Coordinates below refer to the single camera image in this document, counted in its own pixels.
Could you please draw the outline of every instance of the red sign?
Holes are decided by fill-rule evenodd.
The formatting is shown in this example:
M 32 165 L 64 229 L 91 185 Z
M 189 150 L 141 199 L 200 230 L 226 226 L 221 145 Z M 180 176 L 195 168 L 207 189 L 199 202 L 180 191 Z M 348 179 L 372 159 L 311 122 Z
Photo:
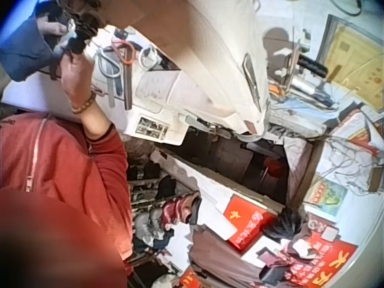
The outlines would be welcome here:
M 320 254 L 319 259 L 314 259 L 311 265 L 293 265 L 291 272 L 296 277 L 291 282 L 307 288 L 322 287 L 327 283 L 352 257 L 357 246 L 335 239 L 328 242 L 321 239 L 319 233 L 312 231 L 312 236 L 307 242 Z
M 192 268 L 188 268 L 183 276 L 180 278 L 180 285 L 185 288 L 199 288 L 200 281 L 197 279 L 196 274 Z
M 260 226 L 276 218 L 275 215 L 234 195 L 224 216 L 238 229 L 229 239 L 239 251 L 244 251 L 259 234 Z

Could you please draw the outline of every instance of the black cord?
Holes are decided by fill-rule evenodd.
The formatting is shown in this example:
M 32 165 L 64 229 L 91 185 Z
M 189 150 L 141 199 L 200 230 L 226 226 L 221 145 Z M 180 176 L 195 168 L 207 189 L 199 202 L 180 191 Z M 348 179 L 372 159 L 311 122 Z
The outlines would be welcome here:
M 338 4 L 335 3 L 335 0 L 331 0 L 331 2 L 332 2 L 332 4 L 335 5 L 336 8 L 338 8 L 341 12 L 343 12 L 344 14 L 347 14 L 348 16 L 356 17 L 356 16 L 359 16 L 362 12 L 361 0 L 356 0 L 356 4 L 359 8 L 359 11 L 357 13 L 350 13 L 350 12 L 342 9 Z

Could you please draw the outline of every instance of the scissors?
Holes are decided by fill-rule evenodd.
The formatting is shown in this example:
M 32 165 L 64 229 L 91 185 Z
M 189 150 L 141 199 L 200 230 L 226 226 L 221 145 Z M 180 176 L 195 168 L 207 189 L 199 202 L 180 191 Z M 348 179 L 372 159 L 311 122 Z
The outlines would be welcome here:
M 130 49 L 132 51 L 130 59 L 127 60 L 124 58 L 124 54 L 120 52 L 120 49 L 122 48 Z M 120 63 L 116 62 L 114 59 L 106 55 L 106 52 L 111 52 L 111 51 L 115 51 L 116 55 L 118 56 L 120 62 L 122 62 L 123 65 L 131 65 L 136 58 L 136 50 L 133 47 L 133 45 L 121 39 L 114 40 L 112 41 L 111 46 L 106 47 L 104 49 L 100 49 L 98 51 L 98 67 L 102 75 L 109 79 L 120 77 L 122 73 Z M 116 68 L 116 69 L 112 69 L 112 71 L 117 71 L 117 72 L 108 73 L 103 67 L 104 60 Z

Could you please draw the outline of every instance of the sticker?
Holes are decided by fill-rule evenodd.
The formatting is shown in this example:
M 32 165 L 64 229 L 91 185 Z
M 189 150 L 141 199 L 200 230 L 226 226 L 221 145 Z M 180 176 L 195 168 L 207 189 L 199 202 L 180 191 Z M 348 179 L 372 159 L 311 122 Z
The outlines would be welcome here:
M 136 133 L 151 138 L 164 140 L 169 127 L 165 124 L 154 122 L 152 120 L 141 117 L 136 128 Z

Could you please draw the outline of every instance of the hand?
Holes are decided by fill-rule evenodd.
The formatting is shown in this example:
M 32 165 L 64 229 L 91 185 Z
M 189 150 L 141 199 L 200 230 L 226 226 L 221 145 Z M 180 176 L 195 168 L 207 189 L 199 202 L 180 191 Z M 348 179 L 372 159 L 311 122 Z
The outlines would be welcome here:
M 84 54 L 65 53 L 60 62 L 61 85 L 74 108 L 81 107 L 91 96 L 94 63 Z
M 40 17 L 36 22 L 38 30 L 43 35 L 63 36 L 68 32 L 65 25 L 59 22 L 48 22 L 48 16 Z

